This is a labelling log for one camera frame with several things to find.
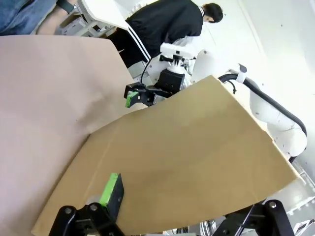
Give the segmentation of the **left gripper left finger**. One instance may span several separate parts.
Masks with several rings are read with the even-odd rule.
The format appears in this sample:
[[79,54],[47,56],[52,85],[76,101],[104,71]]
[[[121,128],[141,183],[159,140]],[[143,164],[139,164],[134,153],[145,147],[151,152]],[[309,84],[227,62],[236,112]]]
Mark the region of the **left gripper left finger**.
[[61,207],[49,236],[123,236],[116,223],[123,197],[122,176],[112,173],[99,201],[81,209]]

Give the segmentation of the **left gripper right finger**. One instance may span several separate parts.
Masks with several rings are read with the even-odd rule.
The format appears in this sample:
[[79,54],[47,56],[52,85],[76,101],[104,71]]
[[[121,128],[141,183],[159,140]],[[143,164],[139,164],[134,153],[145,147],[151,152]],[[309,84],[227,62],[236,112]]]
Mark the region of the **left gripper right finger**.
[[245,229],[255,230],[259,236],[295,235],[279,200],[268,200],[227,214],[214,235],[239,236]]

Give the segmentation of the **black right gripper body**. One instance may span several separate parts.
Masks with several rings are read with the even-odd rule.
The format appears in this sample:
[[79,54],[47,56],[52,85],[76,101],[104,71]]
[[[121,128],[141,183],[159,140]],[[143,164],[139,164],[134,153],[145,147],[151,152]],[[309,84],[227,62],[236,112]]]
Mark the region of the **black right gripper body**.
[[156,88],[162,90],[161,96],[169,98],[180,91],[185,74],[178,74],[165,69],[161,71]]

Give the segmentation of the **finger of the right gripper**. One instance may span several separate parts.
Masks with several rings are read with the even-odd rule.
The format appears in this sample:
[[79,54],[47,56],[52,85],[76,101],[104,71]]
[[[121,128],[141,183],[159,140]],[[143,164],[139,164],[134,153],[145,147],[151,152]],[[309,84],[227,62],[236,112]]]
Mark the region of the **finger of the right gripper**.
[[156,99],[162,97],[164,99],[170,97],[170,92],[156,87],[145,88],[144,104],[147,106],[153,106],[156,103]]
[[146,86],[143,83],[133,83],[126,85],[124,98],[126,99],[126,108],[130,108],[136,103],[142,103],[146,105],[148,102]]

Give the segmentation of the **person left hand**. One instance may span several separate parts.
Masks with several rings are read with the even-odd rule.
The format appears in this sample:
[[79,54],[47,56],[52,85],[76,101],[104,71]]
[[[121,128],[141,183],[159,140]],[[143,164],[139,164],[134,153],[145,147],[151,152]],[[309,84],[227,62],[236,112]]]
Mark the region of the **person left hand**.
[[57,26],[63,21],[66,15],[67,12],[65,10],[56,6],[43,20],[41,25],[38,27],[36,34],[53,35]]

